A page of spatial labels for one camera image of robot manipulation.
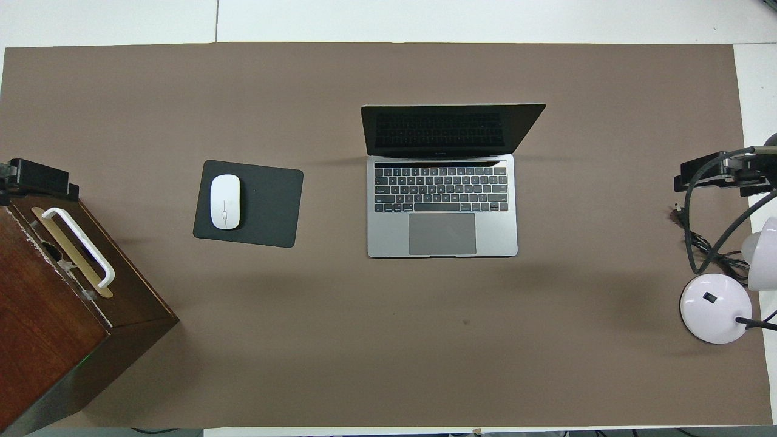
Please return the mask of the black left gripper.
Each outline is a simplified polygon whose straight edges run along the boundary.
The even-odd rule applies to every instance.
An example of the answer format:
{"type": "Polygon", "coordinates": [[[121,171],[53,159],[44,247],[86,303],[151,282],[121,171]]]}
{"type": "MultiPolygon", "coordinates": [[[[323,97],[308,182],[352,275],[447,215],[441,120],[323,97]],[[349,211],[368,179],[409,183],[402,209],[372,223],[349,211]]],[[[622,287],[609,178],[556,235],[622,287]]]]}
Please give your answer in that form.
{"type": "Polygon", "coordinates": [[[80,199],[80,186],[69,183],[69,172],[50,166],[39,167],[30,160],[12,160],[1,163],[1,196],[41,196],[55,197],[64,201],[77,202],[80,199]],[[44,188],[38,189],[32,182],[37,180],[44,188]]]}

